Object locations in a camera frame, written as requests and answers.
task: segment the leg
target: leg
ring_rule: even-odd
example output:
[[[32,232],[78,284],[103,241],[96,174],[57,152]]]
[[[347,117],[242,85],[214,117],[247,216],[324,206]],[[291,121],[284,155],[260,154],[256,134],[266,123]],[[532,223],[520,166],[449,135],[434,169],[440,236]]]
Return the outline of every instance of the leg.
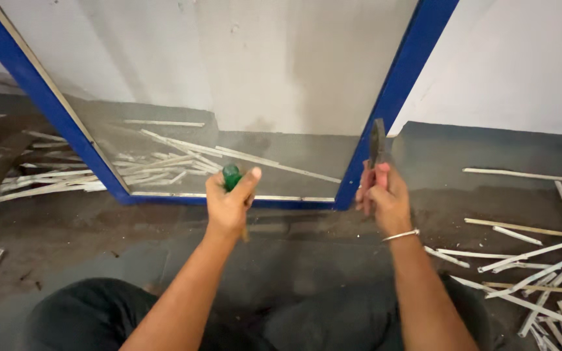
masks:
[[[497,350],[482,294],[443,277],[457,311],[481,351]],[[285,350],[404,350],[394,280],[342,287],[274,312],[264,337]]]
[[[392,279],[340,287],[273,312],[263,336],[279,351],[402,350]]]
[[[116,351],[153,307],[157,297],[117,279],[73,283],[30,313],[23,349]]]

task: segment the green screwdriver handle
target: green screwdriver handle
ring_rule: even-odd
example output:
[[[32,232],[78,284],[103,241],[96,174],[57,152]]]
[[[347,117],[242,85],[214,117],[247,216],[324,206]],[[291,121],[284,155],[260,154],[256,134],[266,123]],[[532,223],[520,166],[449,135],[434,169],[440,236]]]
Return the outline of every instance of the green screwdriver handle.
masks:
[[[240,170],[238,167],[230,163],[222,168],[222,176],[225,179],[225,190],[230,192],[238,185],[238,182],[242,178],[242,174],[240,174]]]

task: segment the blue window frame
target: blue window frame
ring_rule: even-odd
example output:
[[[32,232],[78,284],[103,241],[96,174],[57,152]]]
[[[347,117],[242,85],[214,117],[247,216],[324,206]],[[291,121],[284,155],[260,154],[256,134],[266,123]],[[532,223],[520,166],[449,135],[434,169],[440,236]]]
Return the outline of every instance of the blue window frame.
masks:
[[[254,206],[283,209],[334,209],[346,210],[352,203],[359,178],[363,171],[362,161],[368,158],[368,137],[372,122],[383,119],[387,130],[405,103],[426,60],[433,51],[441,32],[448,23],[458,0],[419,0],[405,35],[390,66],[377,101],[363,129],[355,152],[342,179],[335,202],[286,201],[255,199]],[[68,140],[71,147],[82,157],[88,167],[103,182],[107,190],[121,203],[171,202],[205,204],[204,197],[168,197],[130,195],[103,161],[94,141],[89,140],[74,122],[56,94],[26,56],[14,36],[0,20],[0,62],[27,92],[35,105]]]

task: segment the forearm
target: forearm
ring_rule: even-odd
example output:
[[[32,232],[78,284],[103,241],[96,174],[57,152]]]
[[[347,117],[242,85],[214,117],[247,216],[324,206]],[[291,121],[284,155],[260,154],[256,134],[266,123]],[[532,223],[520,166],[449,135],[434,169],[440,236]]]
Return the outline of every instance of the forearm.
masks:
[[[419,238],[393,239],[390,250],[405,349],[478,350]]]
[[[206,233],[121,350],[197,350],[234,245],[234,240]]]

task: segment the man's right hand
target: man's right hand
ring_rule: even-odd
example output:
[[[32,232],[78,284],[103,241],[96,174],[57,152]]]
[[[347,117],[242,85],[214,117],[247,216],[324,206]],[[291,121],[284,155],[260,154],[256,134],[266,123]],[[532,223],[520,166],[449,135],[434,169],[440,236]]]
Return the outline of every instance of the man's right hand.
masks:
[[[209,223],[206,236],[226,237],[236,241],[246,228],[246,211],[253,203],[255,186],[261,179],[261,168],[248,171],[231,192],[226,192],[222,174],[216,173],[206,182]]]
[[[370,202],[376,204],[375,217],[377,225],[386,237],[413,230],[411,225],[411,211],[409,207],[409,193],[407,184],[398,171],[391,167],[387,175],[387,188],[375,185],[369,189],[357,190],[356,208],[363,209],[363,199],[367,196]]]

